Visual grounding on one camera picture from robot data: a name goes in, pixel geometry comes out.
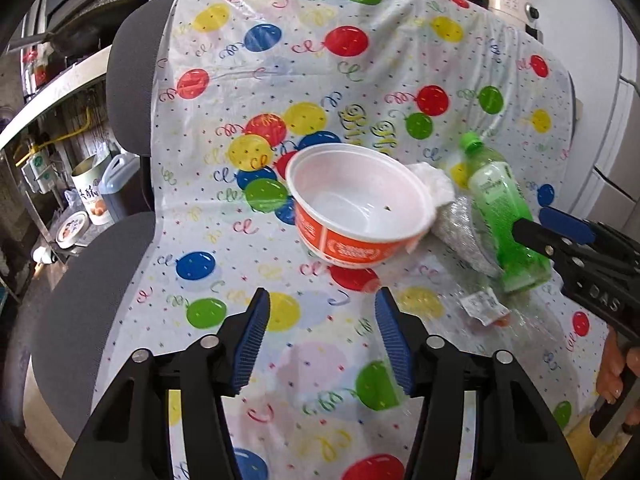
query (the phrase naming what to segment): green bottle cap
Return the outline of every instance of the green bottle cap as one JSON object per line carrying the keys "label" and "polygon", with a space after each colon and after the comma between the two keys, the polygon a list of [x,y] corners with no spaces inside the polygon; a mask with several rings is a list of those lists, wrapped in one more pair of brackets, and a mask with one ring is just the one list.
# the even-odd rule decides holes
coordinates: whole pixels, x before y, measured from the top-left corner
{"label": "green bottle cap", "polygon": [[467,132],[460,137],[460,148],[466,152],[472,146],[482,146],[482,140],[475,132]]}

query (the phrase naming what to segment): white tissue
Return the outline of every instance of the white tissue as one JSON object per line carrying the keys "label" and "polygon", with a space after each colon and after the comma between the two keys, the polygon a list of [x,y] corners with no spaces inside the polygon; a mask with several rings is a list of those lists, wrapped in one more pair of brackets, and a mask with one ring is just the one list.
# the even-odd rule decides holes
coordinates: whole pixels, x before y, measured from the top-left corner
{"label": "white tissue", "polygon": [[407,168],[418,177],[420,182],[429,190],[434,206],[442,207],[456,199],[453,182],[444,171],[434,168],[427,162],[409,164]]}

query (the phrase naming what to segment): screw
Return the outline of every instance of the screw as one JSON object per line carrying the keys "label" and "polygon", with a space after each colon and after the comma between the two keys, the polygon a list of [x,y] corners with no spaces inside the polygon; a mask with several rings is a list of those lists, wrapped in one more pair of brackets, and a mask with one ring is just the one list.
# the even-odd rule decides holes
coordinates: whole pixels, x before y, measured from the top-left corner
{"label": "screw", "polygon": [[427,345],[437,350],[438,348],[442,348],[444,346],[444,339],[439,335],[430,335],[427,338]]}
{"label": "screw", "polygon": [[214,335],[206,335],[200,340],[200,346],[202,346],[203,348],[213,348],[215,346],[218,346],[219,343],[220,339],[218,339]]}
{"label": "screw", "polygon": [[145,350],[144,348],[136,350],[131,354],[131,359],[133,359],[135,363],[143,363],[149,359],[149,350]]}
{"label": "screw", "polygon": [[495,355],[495,358],[498,359],[498,361],[500,361],[503,365],[508,365],[509,363],[513,362],[513,355],[511,355],[511,353],[507,352],[506,350],[498,351],[498,353]]}

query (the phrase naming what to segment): crumpled aluminum foil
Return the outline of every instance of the crumpled aluminum foil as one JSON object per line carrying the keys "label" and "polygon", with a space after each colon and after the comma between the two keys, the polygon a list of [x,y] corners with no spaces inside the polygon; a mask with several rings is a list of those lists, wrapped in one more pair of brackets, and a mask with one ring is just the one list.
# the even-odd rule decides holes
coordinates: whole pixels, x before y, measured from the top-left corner
{"label": "crumpled aluminum foil", "polygon": [[470,196],[461,195],[441,207],[431,232],[477,272],[492,278],[502,273],[494,257],[491,233]]}

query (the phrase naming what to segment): plastic tablecloth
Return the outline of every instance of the plastic tablecloth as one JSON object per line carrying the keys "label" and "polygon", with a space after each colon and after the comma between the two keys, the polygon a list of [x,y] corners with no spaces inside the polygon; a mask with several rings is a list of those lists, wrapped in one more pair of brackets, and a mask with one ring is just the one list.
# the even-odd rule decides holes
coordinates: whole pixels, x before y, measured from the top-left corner
{"label": "plastic tablecloth", "polygon": [[[441,166],[463,187],[456,145],[475,130],[511,163],[537,214],[562,183],[573,98],[551,53],[465,0],[175,0],[152,102],[158,223],[94,403],[135,349],[181,350],[263,286],[271,318],[254,373],[224,401],[244,480],[399,480],[421,400],[404,396],[386,360],[373,313],[385,285],[460,349],[513,351],[562,427],[573,424],[595,399],[606,328],[562,297],[557,276],[483,327],[459,302],[481,276],[433,236],[374,269],[313,257],[284,179],[297,150],[350,142]],[[192,251],[216,262],[197,281],[176,273]],[[179,394],[171,400],[174,476],[186,479]],[[470,402],[461,479],[473,420]]]}

